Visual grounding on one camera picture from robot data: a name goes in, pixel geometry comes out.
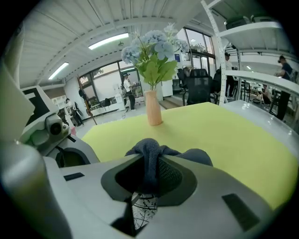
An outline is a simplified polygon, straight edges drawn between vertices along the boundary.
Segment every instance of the metal shelf frame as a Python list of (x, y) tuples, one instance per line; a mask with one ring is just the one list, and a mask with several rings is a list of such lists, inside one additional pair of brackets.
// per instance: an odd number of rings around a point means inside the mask
[[(226, 70), (226, 61), (225, 61), (225, 56), (224, 56), (224, 49), (222, 46), (222, 40), (221, 38), (225, 38), (228, 35), (232, 34), (238, 34), (241, 32), (246, 32), (249, 30), (254, 30), (254, 29), (265, 29), (265, 28), (280, 28), (282, 29), (281, 25), (277, 22), (256, 22), (252, 24), (247, 24), (243, 26), (239, 26), (236, 28), (232, 28), (229, 30), (225, 30), (223, 32), (219, 32), (218, 26), (216, 24), (216, 21), (212, 15), (211, 8), (215, 6), (216, 4), (220, 3), (223, 0), (214, 0), (211, 2), (209, 5), (206, 4), (204, 0), (201, 1), (202, 6), (204, 7), (204, 10), (206, 11), (209, 20), (212, 24), (212, 27), (215, 32), (215, 38), (216, 38), (216, 44), (218, 47), (219, 51), (219, 56), (220, 56), (220, 62), (221, 62), (221, 94), (220, 94), (220, 103), (219, 105), (223, 105), (226, 101), (225, 98), (225, 91), (226, 91), (226, 76), (237, 76), (239, 78), (239, 85), (241, 85), (241, 77), (249, 79), (254, 82), (260, 82), (264, 83), (267, 85), (272, 85), (274, 87), (280, 88), (292, 95), (295, 95), (299, 97), (299, 85), (296, 83), (293, 83), (291, 81), (285, 80), (278, 78), (276, 76), (271, 76), (263, 73), (257, 73), (257, 72), (248, 72), (248, 71), (242, 71), (240, 70), (240, 65), (241, 65), (241, 60), (240, 57), (238, 56), (238, 65), (239, 65), (239, 70)], [(238, 87), (238, 92), (237, 96), (240, 95), (241, 88)]]

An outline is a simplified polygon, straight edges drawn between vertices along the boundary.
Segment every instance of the white shelf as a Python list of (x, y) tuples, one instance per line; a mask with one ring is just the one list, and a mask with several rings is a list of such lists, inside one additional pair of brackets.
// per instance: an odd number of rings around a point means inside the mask
[(240, 52), (262, 51), (294, 55), (294, 49), (281, 25), (277, 22), (256, 22), (219, 33), (227, 38)]
[(250, 23), (246, 24), (243, 26), (239, 26), (236, 28), (232, 28), (223, 32), (219, 33), (220, 37), (229, 37), (232, 34), (241, 34), (244, 31), (251, 31), (251, 30), (261, 30), (265, 28), (270, 28), (270, 29), (282, 29), (281, 25), (278, 22), (274, 21), (265, 21), (265, 22), (256, 22), (256, 23)]
[(266, 85), (277, 87), (285, 92), (288, 92), (290, 94), (299, 97), (299, 85), (289, 80), (285, 80), (282, 78), (278, 78), (263, 73), (249, 72), (243, 70), (226, 70), (225, 74), (227, 76), (236, 76), (236, 77), (251, 79), (252, 81), (256, 81), (259, 83), (265, 83)]

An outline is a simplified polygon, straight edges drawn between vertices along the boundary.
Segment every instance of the table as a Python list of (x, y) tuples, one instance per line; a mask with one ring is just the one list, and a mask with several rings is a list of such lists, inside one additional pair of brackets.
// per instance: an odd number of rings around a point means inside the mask
[(101, 162), (124, 156), (144, 138), (180, 152), (200, 148), (214, 167), (247, 185), (271, 208), (291, 196), (297, 179), (296, 157), (261, 127), (212, 103), (165, 110), (162, 118), (163, 124), (156, 127), (148, 124), (146, 115), (97, 125), (82, 140)]

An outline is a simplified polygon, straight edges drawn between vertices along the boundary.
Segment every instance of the white ceiling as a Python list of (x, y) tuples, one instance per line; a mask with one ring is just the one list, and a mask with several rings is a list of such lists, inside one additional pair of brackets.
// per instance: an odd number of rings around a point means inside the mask
[(88, 46), (125, 32), (141, 34), (175, 22), (181, 29), (202, 9), (199, 0), (44, 0), (24, 20), (25, 38), (20, 62), (21, 87), (69, 79), (102, 63), (119, 60), (132, 36), (90, 50)]

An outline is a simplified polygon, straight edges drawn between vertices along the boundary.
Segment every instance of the white shirt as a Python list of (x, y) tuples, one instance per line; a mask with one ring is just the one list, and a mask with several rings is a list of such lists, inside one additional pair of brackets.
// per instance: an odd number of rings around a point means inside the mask
[(129, 88), (131, 86), (129, 80), (125, 79), (124, 82), (123, 82), (123, 85), (126, 89), (126, 92), (129, 92), (131, 89)]
[(226, 61), (225, 63), (226, 63), (226, 69), (232, 70), (232, 67), (233, 67), (232, 63), (230, 61)]

